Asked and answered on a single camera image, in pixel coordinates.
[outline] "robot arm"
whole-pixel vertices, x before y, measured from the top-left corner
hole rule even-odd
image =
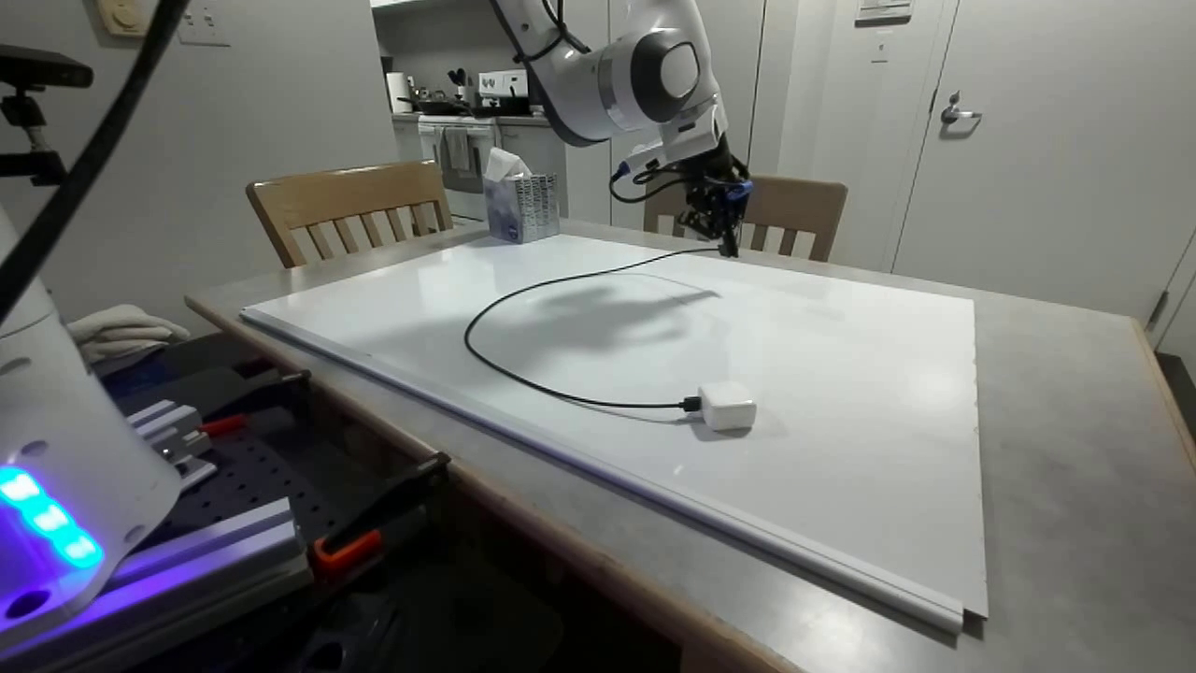
[[[720,253],[735,253],[735,226],[751,199],[749,169],[724,146],[724,108],[710,69],[710,37],[696,0],[633,0],[633,31],[587,49],[564,24],[564,0],[493,0],[521,60],[547,97],[554,131],[570,146],[658,128],[614,173],[616,184],[658,184],[676,173],[691,213],[683,216]]]

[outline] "whiteboard surface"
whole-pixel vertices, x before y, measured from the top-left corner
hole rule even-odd
[[[246,323],[935,623],[986,618],[970,300],[670,258],[531,290],[473,333],[488,360],[578,398],[741,381],[757,399],[749,437],[560,403],[458,345],[511,289],[651,253],[578,236],[473,244],[258,304]]]

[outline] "chair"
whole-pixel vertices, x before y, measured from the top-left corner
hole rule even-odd
[[[776,253],[793,258],[800,236],[815,236],[812,258],[826,260],[838,222],[848,202],[848,187],[842,184],[807,184],[807,179],[751,179],[756,193],[745,213],[745,245],[766,250],[776,239]],[[644,207],[644,232],[660,232],[660,222],[674,226],[674,236],[683,236],[683,187],[670,187]]]
[[[435,163],[281,177],[249,184],[246,193],[289,268],[453,228]]]

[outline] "black cable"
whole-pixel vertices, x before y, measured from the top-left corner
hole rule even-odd
[[[560,41],[567,41],[574,52],[590,52],[590,45],[578,41],[578,37],[567,31],[567,24],[564,24],[564,0],[558,0],[558,10],[554,10],[550,0],[539,0],[539,2],[547,6],[558,37],[554,37],[547,49],[539,49],[539,52],[531,52],[531,57],[521,57],[521,64],[536,64],[536,60],[550,57]]]
[[[644,267],[658,267],[666,258],[679,258],[679,253],[714,253],[716,245],[687,245],[687,250],[670,250],[670,253],[654,253],[654,258],[640,258],[640,260],[628,260],[628,267],[608,267],[608,268],[595,268],[595,273],[570,273],[570,277],[550,277],[550,282],[539,282],[539,283],[526,283],[526,289],[517,289],[493,304],[486,304],[469,326],[464,330],[464,348],[488,371],[496,371],[502,378],[511,378],[517,384],[526,384],[536,393],[547,393],[547,398],[558,398],[558,399],[567,399],[567,403],[587,403],[587,409],[640,409],[640,411],[654,411],[654,409],[679,409],[679,411],[701,411],[701,399],[697,398],[683,398],[683,399],[674,399],[674,403],[628,403],[628,399],[599,399],[599,398],[574,398],[574,393],[564,393],[564,388],[554,388],[554,384],[543,384],[543,381],[531,381],[502,363],[493,363],[488,354],[481,354],[473,348],[473,330],[486,323],[486,314],[493,314],[496,307],[521,300],[521,294],[531,294],[531,290],[543,290],[543,289],[554,289],[554,283],[574,283],[574,282],[595,282],[595,277],[614,277],[614,273],[628,273],[628,268],[644,268]]]
[[[12,245],[12,253],[0,267],[0,323],[12,314],[12,307],[27,294],[35,277],[41,273],[46,258],[55,250],[63,232],[71,228],[76,211],[106,173],[111,148],[119,146],[161,52],[173,45],[173,32],[185,10],[185,0],[161,0],[147,32],[147,45],[122,77],[111,108],[106,112],[102,128],[89,135],[86,148],[71,163],[68,179],[55,187],[55,193],[41,207],[38,222],[27,228],[27,236]]]

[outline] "wooden table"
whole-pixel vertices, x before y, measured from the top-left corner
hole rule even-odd
[[[567,232],[683,245],[600,226]],[[457,228],[185,304],[274,363],[308,371],[335,409],[401,450],[448,451],[473,500],[679,643],[683,669],[1191,669],[1196,451],[1132,319],[745,258],[975,300],[989,619],[978,636],[942,641],[239,323],[249,304],[477,236]]]

